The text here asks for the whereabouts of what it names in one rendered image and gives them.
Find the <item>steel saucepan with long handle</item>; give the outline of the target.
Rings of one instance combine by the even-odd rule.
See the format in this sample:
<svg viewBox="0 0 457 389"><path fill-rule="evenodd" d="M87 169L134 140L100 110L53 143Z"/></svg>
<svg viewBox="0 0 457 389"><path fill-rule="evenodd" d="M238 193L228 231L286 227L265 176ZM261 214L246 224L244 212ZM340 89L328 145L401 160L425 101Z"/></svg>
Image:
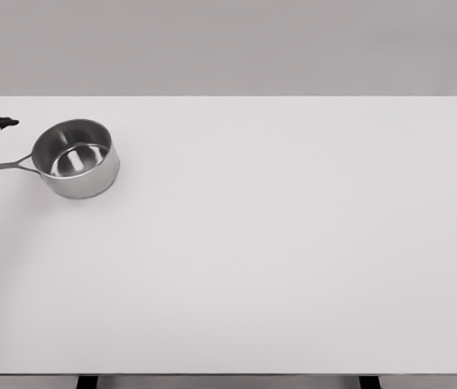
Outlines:
<svg viewBox="0 0 457 389"><path fill-rule="evenodd" d="M32 172L63 198L87 199L111 187L120 160L105 126L89 119L72 119L39 135L29 155L0 163L0 170L4 169Z"/></svg>

